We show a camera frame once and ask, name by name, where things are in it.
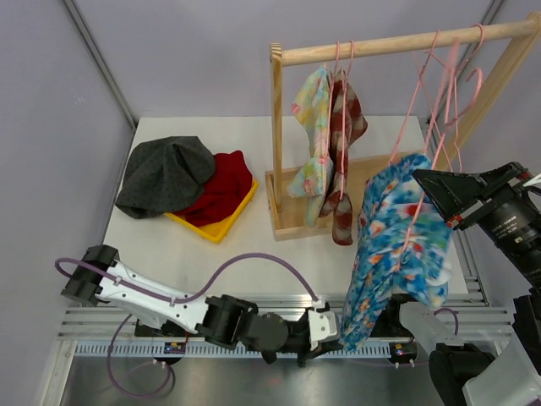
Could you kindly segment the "blue floral garment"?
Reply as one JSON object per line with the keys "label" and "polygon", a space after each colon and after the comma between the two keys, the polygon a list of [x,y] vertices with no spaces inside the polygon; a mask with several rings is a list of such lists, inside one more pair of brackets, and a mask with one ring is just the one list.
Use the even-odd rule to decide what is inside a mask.
{"label": "blue floral garment", "polygon": [[394,289],[429,308],[441,307],[451,272],[444,264],[451,242],[446,226],[413,173],[428,169],[423,154],[404,156],[366,183],[358,216],[358,249],[342,309],[341,345],[361,348]]}

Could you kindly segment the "red skirt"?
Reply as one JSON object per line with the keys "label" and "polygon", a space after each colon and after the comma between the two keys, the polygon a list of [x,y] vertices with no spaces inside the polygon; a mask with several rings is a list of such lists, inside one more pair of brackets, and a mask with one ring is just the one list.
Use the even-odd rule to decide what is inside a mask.
{"label": "red skirt", "polygon": [[195,227],[220,222],[231,216],[252,187],[253,175],[241,151],[214,155],[216,169],[204,184],[204,192],[193,205],[175,216]]}

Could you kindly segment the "dark grey dotted garment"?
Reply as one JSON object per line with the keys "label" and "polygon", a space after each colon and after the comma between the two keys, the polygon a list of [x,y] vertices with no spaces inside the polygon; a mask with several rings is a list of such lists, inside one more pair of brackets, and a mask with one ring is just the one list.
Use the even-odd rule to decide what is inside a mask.
{"label": "dark grey dotted garment", "polygon": [[143,142],[132,150],[115,206],[134,219],[188,208],[214,175],[215,158],[196,136]]}

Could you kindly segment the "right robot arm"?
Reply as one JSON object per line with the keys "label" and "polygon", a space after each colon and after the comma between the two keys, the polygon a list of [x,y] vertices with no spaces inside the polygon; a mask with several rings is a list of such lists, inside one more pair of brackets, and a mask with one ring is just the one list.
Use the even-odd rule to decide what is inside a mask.
{"label": "right robot arm", "polygon": [[[531,405],[540,401],[540,179],[510,162],[484,173],[418,170],[414,177],[455,232],[465,278],[477,292],[430,311],[393,296],[374,335],[391,359],[423,350],[432,384],[446,405]],[[469,228],[477,228],[529,283],[511,310],[490,305]]]}

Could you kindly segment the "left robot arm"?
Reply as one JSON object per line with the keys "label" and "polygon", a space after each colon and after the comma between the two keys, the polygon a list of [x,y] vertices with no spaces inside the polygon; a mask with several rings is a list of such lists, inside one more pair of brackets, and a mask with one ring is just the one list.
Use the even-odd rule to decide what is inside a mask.
{"label": "left robot arm", "polygon": [[[298,320],[288,321],[275,312],[260,314],[257,304],[228,294],[207,295],[218,275],[246,258],[275,262],[305,287],[312,302]],[[238,255],[222,264],[194,294],[141,276],[122,263],[117,249],[109,245],[89,248],[81,260],[59,258],[54,266],[68,279],[63,297],[84,306],[114,305],[165,336],[183,329],[226,350],[243,345],[261,354],[268,364],[274,363],[278,354],[293,354],[300,367],[310,359],[342,349],[337,314],[316,296],[299,271],[274,255]]]}

